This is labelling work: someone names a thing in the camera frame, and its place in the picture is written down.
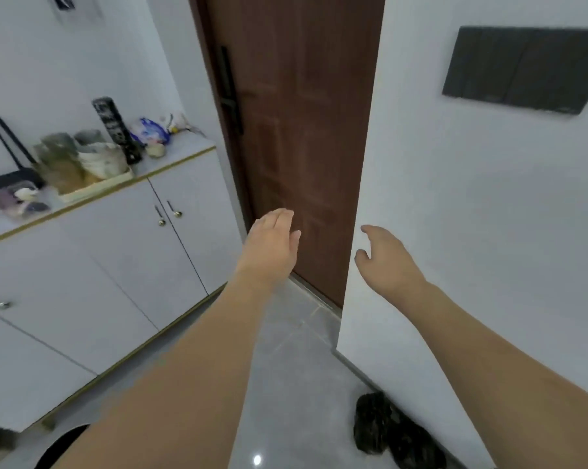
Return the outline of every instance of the person's left hand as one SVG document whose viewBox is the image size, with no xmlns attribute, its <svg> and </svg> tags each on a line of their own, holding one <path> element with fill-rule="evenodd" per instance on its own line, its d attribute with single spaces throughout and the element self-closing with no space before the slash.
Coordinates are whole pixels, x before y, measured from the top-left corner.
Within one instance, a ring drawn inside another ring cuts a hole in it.
<svg viewBox="0 0 588 469">
<path fill-rule="evenodd" d="M 277 209 L 253 224 L 236 275 L 275 287 L 283 282 L 296 265 L 301 231 L 290 233 L 294 212 Z"/>
</svg>

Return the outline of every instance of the door frame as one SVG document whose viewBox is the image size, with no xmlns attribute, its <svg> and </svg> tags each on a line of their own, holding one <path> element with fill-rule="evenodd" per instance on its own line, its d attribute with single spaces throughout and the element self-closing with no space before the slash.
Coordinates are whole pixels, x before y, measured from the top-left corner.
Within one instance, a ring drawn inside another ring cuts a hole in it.
<svg viewBox="0 0 588 469">
<path fill-rule="evenodd" d="M 224 88 L 222 85 L 222 79 L 216 75 L 219 70 L 217 43 L 212 28 L 212 20 L 207 7 L 207 0 L 188 1 L 196 25 L 196 33 L 198 35 L 198 42 L 201 46 L 205 68 L 207 69 L 207 76 L 210 79 L 212 95 L 216 103 L 216 110 L 218 111 L 218 119 L 220 120 L 220 126 L 222 128 L 223 136 L 225 137 L 225 148 L 227 149 L 227 157 L 231 164 L 231 172 L 233 174 L 233 181 L 235 183 L 238 200 L 240 201 L 240 207 L 242 208 L 244 225 L 246 231 L 249 232 L 255 221 L 256 215 L 250 200 L 250 189 L 248 187 L 246 169 L 242 159 L 242 149 L 238 141 L 238 133 L 235 130 L 233 119 L 223 110 L 222 104 L 220 103 Z M 314 285 L 299 276 L 298 273 L 293 271 L 291 275 L 299 286 L 312 293 L 316 299 L 322 301 L 338 317 L 342 317 L 341 306 L 338 306 L 331 299 L 327 298 L 322 292 L 318 291 Z"/>
</svg>

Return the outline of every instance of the black door handle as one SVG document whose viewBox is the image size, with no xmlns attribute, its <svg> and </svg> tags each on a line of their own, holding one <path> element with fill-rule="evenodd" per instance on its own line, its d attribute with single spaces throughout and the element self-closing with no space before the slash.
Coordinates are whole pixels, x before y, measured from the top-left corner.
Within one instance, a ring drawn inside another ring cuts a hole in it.
<svg viewBox="0 0 588 469">
<path fill-rule="evenodd" d="M 240 112 L 240 103 L 238 102 L 238 93 L 235 90 L 233 81 L 233 72 L 231 71 L 231 61 L 229 61 L 229 52 L 226 46 L 220 47 L 220 77 L 225 95 L 220 97 L 220 104 L 231 110 L 233 124 L 238 134 L 244 134 L 242 124 L 242 113 Z"/>
</svg>

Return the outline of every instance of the hand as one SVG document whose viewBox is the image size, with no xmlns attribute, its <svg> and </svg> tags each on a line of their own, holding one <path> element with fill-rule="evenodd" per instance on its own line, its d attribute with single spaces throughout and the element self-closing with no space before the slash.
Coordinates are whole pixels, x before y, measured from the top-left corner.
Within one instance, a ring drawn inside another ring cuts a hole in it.
<svg viewBox="0 0 588 469">
<path fill-rule="evenodd" d="M 393 305 L 400 307 L 411 292 L 427 284 L 403 243 L 382 227 L 361 226 L 370 239 L 371 257 L 357 250 L 355 264 L 370 288 Z"/>
<path fill-rule="evenodd" d="M 296 265 L 301 232 L 290 233 L 294 212 L 277 209 L 253 224 L 248 233 L 236 275 L 274 287 L 285 281 Z"/>
</svg>

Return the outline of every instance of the white cabinet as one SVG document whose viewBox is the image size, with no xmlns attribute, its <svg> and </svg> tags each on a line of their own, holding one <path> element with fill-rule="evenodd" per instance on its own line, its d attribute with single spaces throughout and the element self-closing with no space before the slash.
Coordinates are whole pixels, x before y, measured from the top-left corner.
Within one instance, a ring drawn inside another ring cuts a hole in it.
<svg viewBox="0 0 588 469">
<path fill-rule="evenodd" d="M 0 301 L 12 302 L 3 318 L 95 373 L 157 332 L 57 220 L 0 242 Z"/>
<path fill-rule="evenodd" d="M 208 293 L 225 284 L 242 251 L 216 151 L 153 176 L 157 196 Z"/>
<path fill-rule="evenodd" d="M 148 181 L 58 221 L 159 330 L 207 296 Z"/>
<path fill-rule="evenodd" d="M 0 320 L 0 427 L 21 432 L 95 374 Z"/>
</svg>

